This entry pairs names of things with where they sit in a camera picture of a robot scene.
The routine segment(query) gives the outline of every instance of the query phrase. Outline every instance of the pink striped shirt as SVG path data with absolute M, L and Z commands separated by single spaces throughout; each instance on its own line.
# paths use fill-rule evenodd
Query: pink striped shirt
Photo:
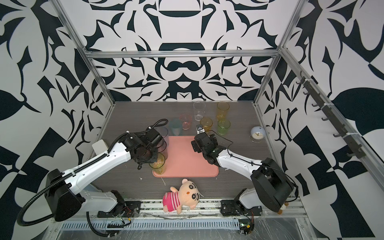
M 178 192 L 166 192 L 163 197 L 163 206 L 167 206 L 168 211 L 172 212 L 180 206 L 179 193 Z

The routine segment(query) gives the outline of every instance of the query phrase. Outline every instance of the table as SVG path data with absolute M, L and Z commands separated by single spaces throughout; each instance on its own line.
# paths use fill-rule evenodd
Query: table
M 264 160 L 266 157 L 271 157 L 265 139 L 260 143 L 254 143 L 249 139 L 251 128 L 260 125 L 252 102 L 234 101 L 229 104 L 227 119 L 231 122 L 231 127 L 224 137 L 234 142 L 230 150 L 252 159 Z M 213 120 L 212 130 L 215 132 L 217 132 L 216 105 L 217 102 L 206 102 L 206 116 Z M 109 146 L 117 136 L 127 130 L 143 131 L 159 119 L 171 120 L 178 118 L 182 113 L 192 115 L 191 128 L 183 130 L 183 135 L 196 135 L 196 125 L 199 122 L 193 118 L 192 102 L 116 102 L 102 139 Z M 219 136 L 217 140 L 225 147 L 230 144 Z M 221 167 L 216 177 L 196 177 L 189 180 L 196 184 L 205 198 L 233 198 L 243 188 L 253 188 L 248 178 Z M 137 163 L 130 160 L 105 173 L 93 184 L 104 192 L 117 190 L 124 198 L 159 199 L 165 192 L 169 192 L 170 187 L 178 189 L 181 181 L 182 178 L 154 177 L 148 164 L 138 170 Z

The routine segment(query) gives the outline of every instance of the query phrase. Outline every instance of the white clock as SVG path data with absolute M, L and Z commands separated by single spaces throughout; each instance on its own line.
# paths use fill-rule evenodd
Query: white clock
M 261 142 L 265 138 L 265 135 L 265 129 L 260 126 L 256 126 L 251 129 L 251 135 L 249 138 L 252 142 Z

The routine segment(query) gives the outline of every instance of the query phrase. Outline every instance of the pink glass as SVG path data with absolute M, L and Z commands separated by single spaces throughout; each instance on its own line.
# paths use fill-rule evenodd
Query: pink glass
M 181 114 L 179 117 L 180 121 L 183 123 L 183 130 L 188 130 L 191 127 L 192 116 L 189 114 Z

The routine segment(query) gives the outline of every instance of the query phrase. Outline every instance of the stuffed toy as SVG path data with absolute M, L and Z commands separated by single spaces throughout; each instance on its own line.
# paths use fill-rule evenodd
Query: stuffed toy
M 171 192 L 166 192 L 163 197 L 164 212 L 176 210 L 177 214 L 180 214 L 183 205 L 194 209 L 199 202 L 200 196 L 202 196 L 196 185 L 187 179 L 183 179 L 179 190 L 175 187 L 170 187 L 170 190 Z

